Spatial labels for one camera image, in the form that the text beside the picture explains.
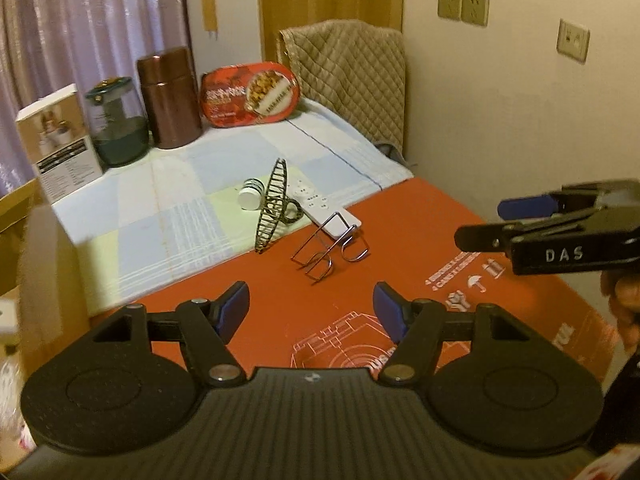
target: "thermos lid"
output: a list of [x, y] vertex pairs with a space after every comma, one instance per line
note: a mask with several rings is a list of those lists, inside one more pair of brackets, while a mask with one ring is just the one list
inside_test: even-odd
[[121, 98], [133, 89], [130, 77], [112, 77], [99, 82], [86, 94], [84, 98], [93, 106], [102, 106], [105, 103]]
[[138, 75], [141, 85], [155, 85], [191, 76], [189, 49], [179, 46], [142, 57], [138, 60]]

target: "red food container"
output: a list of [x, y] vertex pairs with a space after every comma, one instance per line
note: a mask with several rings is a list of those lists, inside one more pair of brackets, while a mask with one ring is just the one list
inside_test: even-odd
[[218, 128], [282, 121], [299, 99], [296, 76], [271, 61], [225, 66], [202, 76], [202, 112]]

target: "glass jar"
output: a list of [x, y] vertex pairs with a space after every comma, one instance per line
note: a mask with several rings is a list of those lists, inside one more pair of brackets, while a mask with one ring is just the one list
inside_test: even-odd
[[147, 152], [148, 125], [130, 77], [102, 81], [84, 98], [95, 151], [107, 166], [125, 166]]

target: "plaid tablecloth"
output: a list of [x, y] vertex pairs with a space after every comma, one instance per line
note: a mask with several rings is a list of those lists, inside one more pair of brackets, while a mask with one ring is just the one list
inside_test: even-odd
[[279, 157], [290, 179], [310, 181], [343, 206], [412, 176], [310, 101], [289, 121], [210, 129], [183, 148], [153, 149], [55, 205], [78, 248], [89, 313], [251, 250], [258, 213], [240, 209], [238, 190], [250, 177], [266, 182]]

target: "curtain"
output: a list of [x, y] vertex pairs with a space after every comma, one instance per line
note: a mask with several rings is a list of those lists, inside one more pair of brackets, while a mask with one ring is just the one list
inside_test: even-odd
[[185, 0], [0, 0], [0, 22], [0, 196], [32, 176], [20, 108], [71, 83], [137, 80], [137, 59], [189, 41]]

